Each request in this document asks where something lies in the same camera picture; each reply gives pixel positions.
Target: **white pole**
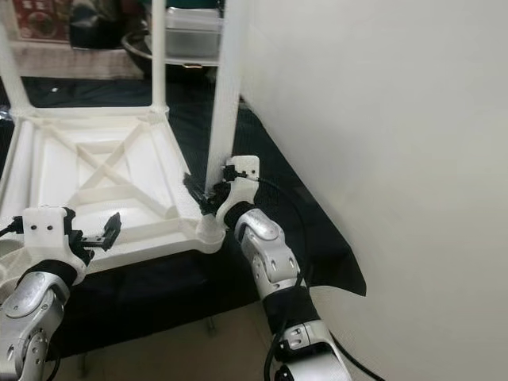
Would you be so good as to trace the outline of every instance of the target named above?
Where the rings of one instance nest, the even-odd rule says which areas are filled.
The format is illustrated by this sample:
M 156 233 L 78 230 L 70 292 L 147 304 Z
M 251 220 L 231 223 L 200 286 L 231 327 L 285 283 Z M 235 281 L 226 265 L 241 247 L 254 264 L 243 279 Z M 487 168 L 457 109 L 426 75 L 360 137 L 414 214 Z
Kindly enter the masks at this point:
M 166 0 L 152 1 L 152 108 L 166 112 Z
M 237 127 L 238 98 L 248 30 L 249 0 L 228 0 L 215 87 L 206 191 L 221 181 L 221 166 L 231 156 Z
M 9 38 L 6 29 L 0 21 L 0 49 L 2 57 L 0 57 L 0 76 L 2 77 L 3 86 L 9 97 L 11 113 L 13 116 L 18 114 L 18 110 L 27 110 L 31 108 L 29 98 L 26 95 L 25 87 L 21 81 L 21 77 L 17 72 L 16 60 L 12 49 L 10 48 Z

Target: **poster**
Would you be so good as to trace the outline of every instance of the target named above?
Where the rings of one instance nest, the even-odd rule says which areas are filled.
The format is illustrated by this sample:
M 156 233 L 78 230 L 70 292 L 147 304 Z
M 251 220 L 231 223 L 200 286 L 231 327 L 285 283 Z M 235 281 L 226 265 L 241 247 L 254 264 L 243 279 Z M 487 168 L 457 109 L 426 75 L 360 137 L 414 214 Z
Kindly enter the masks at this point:
M 20 40 L 68 41 L 71 0 L 12 0 Z

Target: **tiled floor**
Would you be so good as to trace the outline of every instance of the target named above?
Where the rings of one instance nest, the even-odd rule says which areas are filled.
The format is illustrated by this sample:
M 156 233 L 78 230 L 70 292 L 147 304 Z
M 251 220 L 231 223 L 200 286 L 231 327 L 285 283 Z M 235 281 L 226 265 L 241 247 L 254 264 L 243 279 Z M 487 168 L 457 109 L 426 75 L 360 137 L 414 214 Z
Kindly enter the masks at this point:
M 87 354 L 80 378 L 79 356 L 62 360 L 57 381 L 260 381 L 270 333 L 259 303 L 205 321 L 112 345 Z M 49 373 L 52 363 L 46 365 Z

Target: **black cloth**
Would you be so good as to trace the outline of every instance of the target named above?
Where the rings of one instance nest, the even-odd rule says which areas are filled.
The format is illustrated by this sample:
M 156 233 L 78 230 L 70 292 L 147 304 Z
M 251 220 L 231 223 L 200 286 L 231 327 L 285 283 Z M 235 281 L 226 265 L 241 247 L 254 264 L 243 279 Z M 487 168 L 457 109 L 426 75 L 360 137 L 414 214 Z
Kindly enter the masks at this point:
M 135 80 L 25 78 L 37 107 L 146 106 L 151 84 Z M 0 104 L 6 103 L 0 91 Z M 209 83 L 167 85 L 169 120 L 192 175 L 204 184 L 214 106 Z M 0 164 L 12 125 L 2 122 Z M 261 175 L 283 188 L 304 215 L 314 262 L 310 285 L 330 285 L 365 295 L 366 285 L 348 243 L 294 173 L 259 119 L 241 103 L 234 155 L 258 155 Z M 260 186 L 256 204 L 286 234 L 302 258 L 302 227 L 293 206 L 276 190 Z M 74 287 L 53 340 L 63 356 L 142 337 L 244 306 L 258 299 L 250 267 L 232 234 L 214 254 L 184 252 L 88 275 Z

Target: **white wall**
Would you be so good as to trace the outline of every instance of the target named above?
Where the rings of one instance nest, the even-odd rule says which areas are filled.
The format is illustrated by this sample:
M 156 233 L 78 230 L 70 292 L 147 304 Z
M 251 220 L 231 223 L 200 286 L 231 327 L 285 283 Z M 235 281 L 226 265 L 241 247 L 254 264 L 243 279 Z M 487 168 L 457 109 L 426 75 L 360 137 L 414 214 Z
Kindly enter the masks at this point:
M 368 284 L 316 290 L 318 309 L 390 381 L 508 379 L 507 14 L 252 2 L 244 96 Z

